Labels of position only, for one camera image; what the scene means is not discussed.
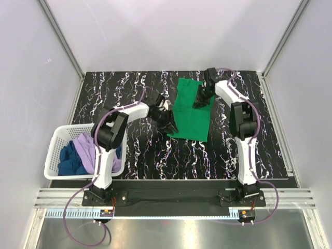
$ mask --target laundry basket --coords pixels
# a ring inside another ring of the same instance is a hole
[[[60,163],[60,151],[69,141],[80,136],[82,133],[91,133],[93,123],[72,124],[58,127],[53,134],[48,148],[44,176],[49,180],[87,179],[93,175],[58,175],[58,164]]]

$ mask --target wall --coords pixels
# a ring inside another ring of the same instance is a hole
[[[330,0],[311,1],[268,75],[303,187],[310,187],[332,245]]]
[[[37,1],[0,1],[0,241],[22,248],[48,145],[79,79]]]
[[[84,71],[262,71],[300,0],[47,0]]]

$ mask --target metallic floor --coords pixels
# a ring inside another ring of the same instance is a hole
[[[257,210],[256,220],[267,216],[266,210]],[[104,234],[101,227],[86,223],[86,219],[67,220],[74,237],[94,244]],[[97,248],[157,248],[157,249],[213,249],[213,248],[314,248],[306,222],[300,210],[278,210],[270,221],[255,226],[230,226],[214,220],[123,220],[107,223],[112,233]],[[37,248],[85,248],[66,237],[61,219],[44,221]]]

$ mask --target green cloth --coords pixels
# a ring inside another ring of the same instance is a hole
[[[168,136],[177,139],[190,139],[207,142],[210,126],[210,116],[214,97],[210,105],[200,109],[192,107],[198,90],[203,82],[180,78],[177,85],[177,97],[173,106],[173,113],[178,133]]]

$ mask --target marble tabletop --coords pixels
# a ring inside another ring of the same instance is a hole
[[[260,178],[287,178],[286,168],[255,71],[236,71],[233,83],[245,96],[258,100],[261,130],[257,138],[256,169]],[[73,124],[92,123],[100,109],[138,100],[144,86],[153,87],[174,103],[179,78],[203,81],[203,71],[87,72]],[[213,103],[207,142],[171,139],[144,118],[127,125],[127,161],[123,179],[235,178],[238,150],[229,131],[230,108],[221,99]]]

